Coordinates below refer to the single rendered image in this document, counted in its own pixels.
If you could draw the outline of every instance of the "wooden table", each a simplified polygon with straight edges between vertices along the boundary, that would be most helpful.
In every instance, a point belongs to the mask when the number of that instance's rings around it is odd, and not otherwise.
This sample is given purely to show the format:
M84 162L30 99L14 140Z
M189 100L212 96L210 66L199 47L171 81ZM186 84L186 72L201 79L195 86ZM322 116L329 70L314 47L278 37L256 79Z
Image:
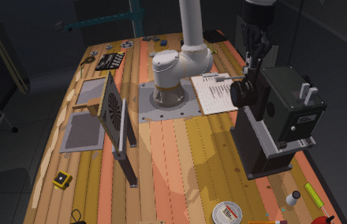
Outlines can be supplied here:
M134 46L121 48L122 41L88 47L82 62L97 50L96 60L80 67L63 100L47 142L37 173L24 224L73 223L71 212L78 209L81 220L92 223L213 223L211 212L217 203L233 201L243 211L241 223L248 221L288 220L289 223L310 224L324 213L304 189L310 182L334 223L341 223L323 187L312 171L303 152L296 153L290 171L248 181L234 145L229 128L235 124L237 112L153 121L138 124L139 86L154 80L153 51L181 51L182 33L159 35L160 42L131 39ZM113 49L106 50L106 45ZM212 71L237 76L244 61L228 41L213 44ZM104 146L98 151L59 154L65 127L73 110L83 81L105 76L95 72L103 54L125 52L121 67L112 70L121 98L127 98L129 115L138 147L127 148L127 155L139 178L138 188L129 183L111 154L111 142L105 136ZM73 176L70 186L56 190L52 184L62 170ZM285 198L294 190L301 193L297 205L290 207Z

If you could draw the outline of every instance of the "black clapperboard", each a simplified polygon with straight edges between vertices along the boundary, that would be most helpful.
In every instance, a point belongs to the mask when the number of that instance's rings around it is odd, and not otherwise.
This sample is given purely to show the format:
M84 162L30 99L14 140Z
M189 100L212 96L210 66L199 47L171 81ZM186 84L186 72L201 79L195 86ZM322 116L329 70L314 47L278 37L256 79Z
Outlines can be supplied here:
M98 65L95 67L95 71L103 71L110 69L118 69L120 67L121 61L124 58L125 53L113 53L113 54L104 54Z

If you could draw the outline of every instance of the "small bottle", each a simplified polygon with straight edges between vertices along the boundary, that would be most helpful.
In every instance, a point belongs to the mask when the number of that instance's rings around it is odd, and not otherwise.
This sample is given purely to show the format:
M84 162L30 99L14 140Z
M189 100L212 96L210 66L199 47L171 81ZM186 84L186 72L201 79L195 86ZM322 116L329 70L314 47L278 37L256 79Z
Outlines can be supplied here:
M300 198L300 193L298 191L294 191L292 194L286 197L286 203L288 205L293 206L297 203L299 198Z

